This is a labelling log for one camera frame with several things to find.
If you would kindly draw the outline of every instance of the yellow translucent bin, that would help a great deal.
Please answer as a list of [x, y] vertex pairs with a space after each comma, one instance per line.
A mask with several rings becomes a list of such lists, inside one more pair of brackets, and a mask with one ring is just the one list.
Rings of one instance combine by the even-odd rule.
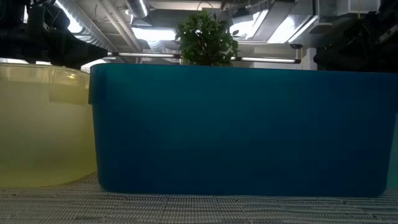
[[0, 63], [0, 188], [70, 182], [96, 170], [87, 73]]

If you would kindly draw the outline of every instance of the light fixture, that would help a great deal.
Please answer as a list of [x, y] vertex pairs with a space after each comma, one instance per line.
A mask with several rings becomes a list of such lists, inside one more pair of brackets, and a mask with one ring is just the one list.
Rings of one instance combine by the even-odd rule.
[[117, 58], [116, 57], [105, 57], [105, 58], [103, 58], [104, 60], [116, 60]]
[[254, 34], [256, 34], [257, 30], [260, 28], [262, 22], [264, 21], [264, 19], [267, 16], [268, 12], [269, 12], [268, 9], [266, 9], [261, 12], [257, 12], [253, 15], [254, 23], [251, 27], [251, 30], [246, 35], [246, 38], [245, 38], [246, 40], [254, 37]]
[[293, 40], [295, 40], [297, 37], [303, 34], [305, 30], [307, 30], [316, 20], [318, 19], [318, 16], [314, 16], [308, 23], [306, 23], [296, 34], [293, 35], [292, 38], [290, 38], [287, 42], [291, 43]]
[[27, 23], [27, 18], [28, 18], [28, 15], [27, 15], [26, 7], [25, 7], [25, 12], [24, 12], [24, 23]]
[[297, 63], [296, 59], [258, 58], [258, 57], [241, 57], [240, 61], [242, 61], [242, 62]]
[[162, 29], [162, 28], [132, 28], [134, 35], [138, 39], [146, 41], [156, 40], [175, 40], [175, 29]]
[[234, 31], [238, 30], [238, 36], [244, 36], [248, 32], [250, 32], [251, 27], [253, 26], [253, 21], [245, 21], [245, 22], [239, 22], [237, 24], [233, 24], [230, 28], [229, 31], [233, 33]]
[[294, 20], [288, 16], [267, 41], [270, 44], [283, 44], [294, 34]]
[[152, 54], [152, 53], [118, 53], [118, 56], [125, 57], [154, 57], [154, 58], [174, 58], [174, 54]]

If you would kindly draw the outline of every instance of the plastic bin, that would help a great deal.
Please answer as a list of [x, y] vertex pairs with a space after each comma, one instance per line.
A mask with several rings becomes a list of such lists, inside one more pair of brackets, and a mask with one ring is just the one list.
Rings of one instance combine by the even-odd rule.
[[0, 187], [38, 187], [96, 170], [90, 76], [0, 63]]
[[101, 64], [90, 103], [114, 192], [376, 197], [398, 76]]

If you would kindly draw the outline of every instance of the potted plant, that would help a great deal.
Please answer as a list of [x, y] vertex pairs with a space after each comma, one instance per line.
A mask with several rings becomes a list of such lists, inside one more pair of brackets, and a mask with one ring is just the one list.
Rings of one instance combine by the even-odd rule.
[[203, 11], [191, 14], [187, 22], [179, 22], [176, 39], [181, 38], [182, 57], [191, 65], [230, 66], [231, 57], [238, 56], [238, 42], [233, 39], [226, 21]]

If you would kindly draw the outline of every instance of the floor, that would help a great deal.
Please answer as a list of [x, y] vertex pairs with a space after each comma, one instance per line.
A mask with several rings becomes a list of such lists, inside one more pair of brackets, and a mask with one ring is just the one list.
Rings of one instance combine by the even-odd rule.
[[70, 184], [0, 189], [0, 223], [398, 223], [398, 191], [379, 198], [143, 195]]

